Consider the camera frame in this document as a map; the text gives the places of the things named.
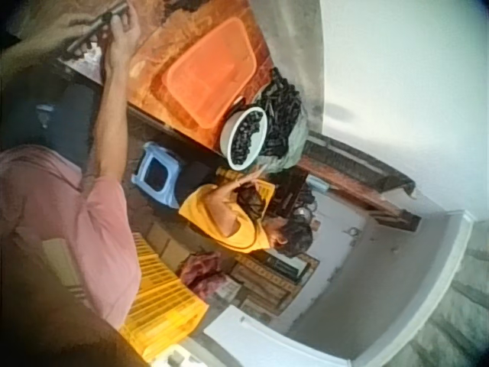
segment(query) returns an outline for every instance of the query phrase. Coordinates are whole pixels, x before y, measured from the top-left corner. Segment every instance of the white appliance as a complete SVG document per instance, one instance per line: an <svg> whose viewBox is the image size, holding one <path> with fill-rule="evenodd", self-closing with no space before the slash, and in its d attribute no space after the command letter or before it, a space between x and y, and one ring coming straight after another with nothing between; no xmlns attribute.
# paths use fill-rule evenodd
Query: white appliance
<svg viewBox="0 0 489 367"><path fill-rule="evenodd" d="M351 362L295 342L234 306L229 306L204 333L243 367L351 367Z"/></svg>

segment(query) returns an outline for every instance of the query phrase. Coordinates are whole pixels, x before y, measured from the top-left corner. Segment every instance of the yellow shirt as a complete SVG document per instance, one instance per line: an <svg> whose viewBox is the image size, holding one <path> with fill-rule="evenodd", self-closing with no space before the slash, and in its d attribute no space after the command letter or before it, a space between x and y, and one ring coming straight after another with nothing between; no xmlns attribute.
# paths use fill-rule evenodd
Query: yellow shirt
<svg viewBox="0 0 489 367"><path fill-rule="evenodd" d="M185 200L185 203L180 207L179 214L198 226L207 235L219 241L221 245L231 250L249 253L270 248L267 234L261 223L253 224L237 203L229 203L228 205L236 213L240 223L239 230L229 237L224 237L221 234L202 201L202 197L216 187L216 185L200 187Z"/></svg>

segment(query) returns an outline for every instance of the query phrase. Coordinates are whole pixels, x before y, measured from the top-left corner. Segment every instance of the hand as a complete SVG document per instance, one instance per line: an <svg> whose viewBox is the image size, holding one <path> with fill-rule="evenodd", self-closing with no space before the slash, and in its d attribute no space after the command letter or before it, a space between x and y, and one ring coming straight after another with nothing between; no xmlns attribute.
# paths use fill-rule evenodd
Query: hand
<svg viewBox="0 0 489 367"><path fill-rule="evenodd" d="M267 168L267 165L264 164L263 166L261 166L257 170L251 172L250 174L247 174L247 175L243 176L242 178L240 178L238 180L239 186L241 186L243 184L247 184L248 182L252 182L254 184L254 182L258 178L260 178L261 174L265 171L266 168Z"/></svg>
<svg viewBox="0 0 489 367"><path fill-rule="evenodd" d="M68 41L82 37L88 32L92 20L93 16L88 14L64 14L48 28L33 31L22 44L31 56L42 57Z"/></svg>
<svg viewBox="0 0 489 367"><path fill-rule="evenodd" d="M113 40L105 55L107 76L111 76L117 69L126 71L129 68L129 63L141 36L138 13L130 2L128 4L128 14L122 15L122 17L114 15L110 21Z"/></svg>

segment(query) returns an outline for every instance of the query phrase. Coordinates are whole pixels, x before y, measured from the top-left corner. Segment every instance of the pink shirt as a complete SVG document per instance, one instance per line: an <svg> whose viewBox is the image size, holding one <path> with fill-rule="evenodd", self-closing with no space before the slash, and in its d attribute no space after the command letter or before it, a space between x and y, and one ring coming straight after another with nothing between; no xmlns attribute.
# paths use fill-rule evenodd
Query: pink shirt
<svg viewBox="0 0 489 367"><path fill-rule="evenodd" d="M0 154L0 236L27 227L70 247L96 313L119 328L138 292L141 269L121 184L100 177L85 199L80 169L50 149Z"/></svg>

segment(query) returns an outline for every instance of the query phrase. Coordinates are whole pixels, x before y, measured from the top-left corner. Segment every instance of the blue plastic stool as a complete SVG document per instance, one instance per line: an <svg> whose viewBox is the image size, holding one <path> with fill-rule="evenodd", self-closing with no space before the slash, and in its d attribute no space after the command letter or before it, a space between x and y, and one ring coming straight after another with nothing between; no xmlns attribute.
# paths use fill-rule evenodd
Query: blue plastic stool
<svg viewBox="0 0 489 367"><path fill-rule="evenodd" d="M171 152L152 141L144 144L144 157L131 182L157 202L179 209L175 198L176 179L182 170L181 162Z"/></svg>

